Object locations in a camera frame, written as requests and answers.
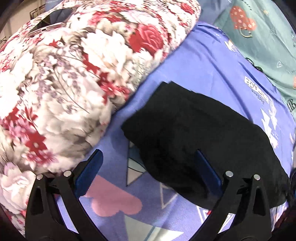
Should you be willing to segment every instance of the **folded black garment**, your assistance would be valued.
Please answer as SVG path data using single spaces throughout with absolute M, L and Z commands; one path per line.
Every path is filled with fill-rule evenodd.
M 196 170 L 197 150 L 221 180 L 228 170 L 242 178 L 259 174 L 270 208 L 286 200 L 289 177 L 265 132 L 210 97 L 173 82 L 162 83 L 122 130 L 140 149 L 147 171 L 156 180 L 200 207 L 211 210 L 219 197 L 210 194 Z M 232 213 L 240 198 L 236 196 Z

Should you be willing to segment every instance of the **pink heart print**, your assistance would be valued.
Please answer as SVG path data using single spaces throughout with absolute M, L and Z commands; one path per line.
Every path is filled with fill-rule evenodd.
M 248 18 L 246 12 L 239 6 L 233 6 L 230 10 L 230 17 L 234 22 L 235 29 L 244 29 L 253 31 L 257 28 L 254 19 Z
M 124 212 L 127 215 L 137 214 L 142 209 L 139 198 L 97 175 L 89 187 L 86 197 L 91 197 L 93 211 L 101 217 L 110 217 Z

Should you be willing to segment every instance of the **purple bedsheet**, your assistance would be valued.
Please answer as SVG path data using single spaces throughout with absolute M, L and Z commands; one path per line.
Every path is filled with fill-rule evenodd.
M 109 241 L 187 241 L 208 214 L 154 180 L 141 166 L 135 148 L 129 148 L 120 128 L 162 81 L 174 81 L 210 96 L 259 125 L 286 173 L 291 172 L 295 122 L 280 94 L 221 30 L 199 22 L 113 116 L 97 146 L 104 154 L 104 163 L 80 201 Z M 62 200 L 58 203 L 68 228 L 75 230 Z M 273 225 L 286 206 L 271 209 Z M 233 217 L 228 215 L 223 230 L 229 228 Z

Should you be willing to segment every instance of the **white flower print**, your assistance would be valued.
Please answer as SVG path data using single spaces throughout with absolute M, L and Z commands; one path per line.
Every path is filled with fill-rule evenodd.
M 35 176 L 84 160 L 111 115 L 193 28 L 200 7 L 181 2 L 185 10 L 180 0 L 65 0 L 0 52 L 0 203 L 21 233 Z M 54 10 L 74 6 L 64 27 L 27 37 Z
M 148 25 L 148 24 L 157 25 L 159 23 L 159 20 L 157 18 L 153 18 L 151 15 L 149 15 L 146 12 L 130 10 L 128 12 L 121 12 L 120 14 L 132 23 L 140 23 L 144 25 Z
M 22 173 L 18 166 L 8 162 L 4 174 L 0 174 L 0 203 L 13 214 L 26 210 L 35 178 L 33 172 Z
M 17 105 L 20 97 L 17 95 L 16 82 L 19 80 L 10 73 L 10 70 L 6 70 L 0 73 L 0 118 L 6 117 L 11 110 Z

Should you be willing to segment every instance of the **green bedding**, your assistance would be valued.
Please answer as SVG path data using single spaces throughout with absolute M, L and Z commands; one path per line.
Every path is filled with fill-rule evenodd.
M 271 0 L 233 0 L 215 21 L 280 91 L 296 119 L 296 34 Z

